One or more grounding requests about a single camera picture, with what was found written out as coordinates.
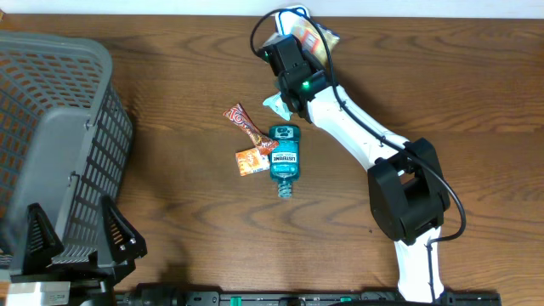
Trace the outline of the pale green wet wipes pack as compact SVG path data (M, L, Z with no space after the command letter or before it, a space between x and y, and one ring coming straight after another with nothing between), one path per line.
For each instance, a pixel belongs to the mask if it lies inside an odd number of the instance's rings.
M287 104L281 98L281 92L268 97L263 106L269 107L276 115L280 116L285 121L291 120L292 112L288 109Z

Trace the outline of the red brown snack bag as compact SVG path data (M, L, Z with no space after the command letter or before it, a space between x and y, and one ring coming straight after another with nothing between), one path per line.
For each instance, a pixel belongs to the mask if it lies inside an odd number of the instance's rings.
M279 146L279 142L264 135L252 122L249 115L240 103L224 112L224 116L242 130L252 141L259 153L267 156Z

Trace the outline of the orange snack packet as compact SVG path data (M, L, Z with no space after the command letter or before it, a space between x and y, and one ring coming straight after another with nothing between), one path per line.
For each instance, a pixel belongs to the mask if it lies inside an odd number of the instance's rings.
M241 176L269 170L269 157L260 153L257 148L244 150L235 154L237 166Z

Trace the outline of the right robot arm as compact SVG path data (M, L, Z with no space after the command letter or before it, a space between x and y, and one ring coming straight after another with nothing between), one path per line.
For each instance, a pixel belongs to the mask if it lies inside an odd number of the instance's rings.
M389 131L363 111L293 35L274 34L257 51L277 78L280 102L336 139L365 169L371 214L394 242L398 290L406 301L431 303L444 291L438 252L428 249L440 236L450 206L435 148Z

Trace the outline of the yellow snack bag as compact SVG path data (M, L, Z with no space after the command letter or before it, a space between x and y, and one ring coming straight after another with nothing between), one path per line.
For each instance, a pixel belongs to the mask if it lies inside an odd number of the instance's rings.
M304 18L299 17L292 26L291 34L294 35L303 48L307 49L317 60L325 65L327 63L327 55L324 46L326 42L330 51L339 43L340 37L333 31L318 25L324 39L320 37L318 31Z

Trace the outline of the teal mouthwash bottle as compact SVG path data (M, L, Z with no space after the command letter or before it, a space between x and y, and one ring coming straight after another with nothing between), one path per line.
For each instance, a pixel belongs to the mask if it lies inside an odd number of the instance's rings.
M270 128L269 136L278 142L269 154L270 177L277 183L278 196L291 198L292 185L300 176L300 130L293 125L276 125Z

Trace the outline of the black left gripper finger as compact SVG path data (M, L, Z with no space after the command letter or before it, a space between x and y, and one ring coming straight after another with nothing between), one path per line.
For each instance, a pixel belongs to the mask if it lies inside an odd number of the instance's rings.
M63 243L38 203L27 208L24 251L24 268L46 268L54 257L64 251Z
M99 262L121 264L147 254L144 237L124 218L114 200L103 195L99 200Z

